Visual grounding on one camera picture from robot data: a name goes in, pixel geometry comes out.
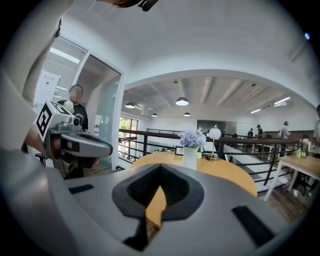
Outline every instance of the wooden floor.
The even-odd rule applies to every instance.
[[[262,201],[264,197],[265,194],[261,194],[258,196],[258,199]],[[288,223],[294,222],[309,210],[292,192],[288,192],[284,188],[274,189],[265,204],[279,213]]]

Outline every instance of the desk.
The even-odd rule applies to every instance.
[[[269,199],[269,196],[271,195],[271,192],[275,187],[275,184],[278,179],[278,176],[279,176],[279,173],[280,173],[282,166],[288,166],[288,167],[294,169],[294,174],[293,174],[292,180],[290,182],[290,185],[288,187],[288,191],[290,191],[292,189],[292,186],[294,185],[295,180],[297,178],[298,172],[301,172],[301,173],[306,174],[308,176],[311,176],[317,180],[320,180],[320,159],[310,157],[310,156],[297,158],[294,155],[280,157],[279,164],[276,169],[274,179],[273,179],[272,184],[269,187],[269,190],[266,193],[263,201],[266,202]]]
[[[132,168],[148,164],[169,164],[182,165],[182,155],[175,155],[174,152],[157,152],[145,155],[137,159]],[[196,160],[197,171],[224,178],[248,191],[254,197],[257,196],[257,187],[254,180],[240,167],[222,159],[208,161],[204,157]],[[161,213],[167,207],[165,194],[161,187],[155,193],[151,203],[145,210],[145,215],[156,227],[161,227]]]

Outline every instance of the window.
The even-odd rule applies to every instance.
[[[138,131],[139,121],[136,119],[120,117],[119,130]],[[118,155],[132,162],[136,161],[139,154],[137,148],[137,135],[129,132],[119,131]]]

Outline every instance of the hand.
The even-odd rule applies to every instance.
[[[67,142],[67,146],[69,149],[72,149],[72,142],[71,141],[68,141]],[[53,141],[52,141],[52,147],[53,147],[53,156],[55,158],[58,158],[59,155],[61,154],[61,139],[60,137],[57,137],[57,138],[54,138]],[[99,165],[99,158],[96,158],[95,161],[94,161],[94,164],[91,168],[93,167],[96,167]]]

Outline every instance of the white table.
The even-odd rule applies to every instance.
[[[276,181],[279,177],[279,173],[282,169],[282,166],[288,166],[288,167],[294,169],[294,174],[291,179],[290,185],[288,187],[288,191],[290,191],[292,189],[292,186],[294,185],[295,180],[297,178],[298,172],[301,172],[303,174],[311,176],[318,181],[320,180],[320,159],[310,157],[310,156],[297,158],[294,155],[280,157],[279,164],[276,169],[276,173],[273,178],[272,184],[269,187],[269,190],[266,193],[263,201],[266,202],[269,199],[271,192],[276,185]]]

